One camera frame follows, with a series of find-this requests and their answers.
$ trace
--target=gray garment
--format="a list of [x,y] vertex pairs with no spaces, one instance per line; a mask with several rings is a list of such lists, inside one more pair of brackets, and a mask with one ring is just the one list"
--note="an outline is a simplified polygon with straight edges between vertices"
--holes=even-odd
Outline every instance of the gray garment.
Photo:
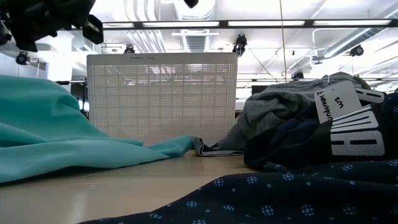
[[324,76],[306,82],[296,81],[271,85],[262,93],[252,95],[246,101],[238,122],[229,130],[226,137],[211,147],[204,147],[199,156],[220,156],[226,151],[242,154],[247,140],[258,134],[276,128],[294,117],[298,112],[314,102],[314,93],[330,85],[351,81],[361,88],[352,75],[344,72]]

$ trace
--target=black garment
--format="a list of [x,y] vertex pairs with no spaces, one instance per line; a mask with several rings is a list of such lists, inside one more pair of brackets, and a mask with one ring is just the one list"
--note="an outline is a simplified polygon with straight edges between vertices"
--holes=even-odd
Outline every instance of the black garment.
[[86,224],[398,223],[397,160],[273,169],[220,177],[153,212]]
[[245,147],[244,162],[268,172],[274,164],[294,169],[330,162],[395,159],[396,136],[398,93],[386,96],[381,104],[367,105],[322,124],[312,104],[294,119],[251,139]]

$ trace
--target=white mesh panel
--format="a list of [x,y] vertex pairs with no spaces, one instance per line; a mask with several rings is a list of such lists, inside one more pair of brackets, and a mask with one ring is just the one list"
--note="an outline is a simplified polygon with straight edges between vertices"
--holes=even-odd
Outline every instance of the white mesh panel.
[[145,144],[187,134],[213,144],[234,123],[232,53],[89,55],[90,121]]

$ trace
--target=turquoise cloth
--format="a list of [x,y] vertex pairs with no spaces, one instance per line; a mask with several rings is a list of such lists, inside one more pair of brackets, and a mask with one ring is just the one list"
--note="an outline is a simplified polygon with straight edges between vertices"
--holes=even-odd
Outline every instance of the turquoise cloth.
[[50,81],[0,75],[0,183],[70,166],[118,168],[181,156],[193,137],[143,147],[112,138],[81,113],[77,100]]

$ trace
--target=light wood surface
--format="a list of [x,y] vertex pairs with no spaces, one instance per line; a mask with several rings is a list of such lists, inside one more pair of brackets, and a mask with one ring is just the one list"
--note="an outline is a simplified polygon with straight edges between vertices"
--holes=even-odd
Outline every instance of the light wood surface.
[[222,175],[253,172],[242,156],[183,157],[0,186],[0,223],[78,223],[149,212]]

